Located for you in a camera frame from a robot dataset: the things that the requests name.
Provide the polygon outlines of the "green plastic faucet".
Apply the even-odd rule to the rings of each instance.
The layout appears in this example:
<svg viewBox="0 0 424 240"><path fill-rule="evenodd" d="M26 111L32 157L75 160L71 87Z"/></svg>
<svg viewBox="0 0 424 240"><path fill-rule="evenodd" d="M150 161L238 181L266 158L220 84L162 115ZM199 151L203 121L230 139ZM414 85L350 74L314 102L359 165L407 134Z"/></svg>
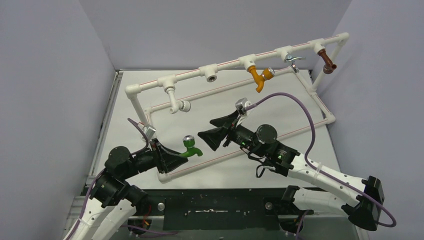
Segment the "green plastic faucet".
<svg viewBox="0 0 424 240"><path fill-rule="evenodd" d="M203 152L195 146L196 141L193 135L186 135L182 141L186 151L179 154L181 157L190 158L194 155L198 157L203 156Z"/></svg>

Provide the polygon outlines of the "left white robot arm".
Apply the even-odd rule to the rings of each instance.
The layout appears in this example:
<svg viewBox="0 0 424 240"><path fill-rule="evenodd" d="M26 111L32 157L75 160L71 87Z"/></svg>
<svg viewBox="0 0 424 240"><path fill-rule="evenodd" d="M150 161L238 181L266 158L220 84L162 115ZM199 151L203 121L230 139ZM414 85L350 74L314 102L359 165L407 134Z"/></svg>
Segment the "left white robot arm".
<svg viewBox="0 0 424 240"><path fill-rule="evenodd" d="M89 186L80 214L64 239L109 240L130 216L141 215L150 206L148 193L127 180L151 169L167 174L188 161L156 138L136 152L125 146L113 148L104 169Z"/></svg>

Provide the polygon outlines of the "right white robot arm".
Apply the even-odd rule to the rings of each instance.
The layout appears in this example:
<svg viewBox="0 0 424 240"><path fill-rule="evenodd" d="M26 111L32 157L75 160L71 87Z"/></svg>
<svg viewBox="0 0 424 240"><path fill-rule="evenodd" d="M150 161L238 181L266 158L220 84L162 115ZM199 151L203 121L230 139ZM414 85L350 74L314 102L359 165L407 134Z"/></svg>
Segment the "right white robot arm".
<svg viewBox="0 0 424 240"><path fill-rule="evenodd" d="M281 199L282 209L289 214L297 210L317 210L323 204L327 212L346 215L355 226L376 231L385 200L380 179L354 177L313 161L277 139L277 130L262 124L252 131L240 124L241 115L230 115L210 120L214 127L198 132L198 136L213 150L230 143L245 150L249 159L260 161L271 172L310 183L321 191L308 192L291 186Z"/></svg>

